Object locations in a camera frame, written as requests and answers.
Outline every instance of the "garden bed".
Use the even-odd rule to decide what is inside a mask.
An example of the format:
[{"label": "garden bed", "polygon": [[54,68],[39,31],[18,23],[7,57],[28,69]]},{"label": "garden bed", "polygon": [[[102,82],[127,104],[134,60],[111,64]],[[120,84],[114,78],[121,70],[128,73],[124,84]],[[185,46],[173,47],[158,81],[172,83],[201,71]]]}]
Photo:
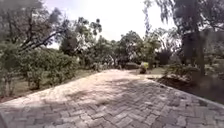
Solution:
[{"label": "garden bed", "polygon": [[203,97],[209,100],[212,100],[214,102],[218,102],[221,104],[224,104],[224,91],[222,86],[219,85],[193,85],[189,84],[188,82],[185,82],[180,79],[176,78],[169,78],[169,77],[162,77],[159,79],[152,79],[154,81],[157,81],[159,83],[162,83],[166,86],[170,86],[172,88],[176,88],[178,90],[188,92],[190,94]]}]

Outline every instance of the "brick pathway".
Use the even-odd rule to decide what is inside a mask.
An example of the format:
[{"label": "brick pathway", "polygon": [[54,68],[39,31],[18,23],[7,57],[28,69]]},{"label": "brick pathway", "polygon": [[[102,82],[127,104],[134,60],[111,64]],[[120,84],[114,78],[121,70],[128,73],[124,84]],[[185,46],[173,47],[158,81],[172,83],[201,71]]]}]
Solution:
[{"label": "brick pathway", "polygon": [[224,128],[222,106],[118,70],[2,103],[0,112],[8,128]]}]

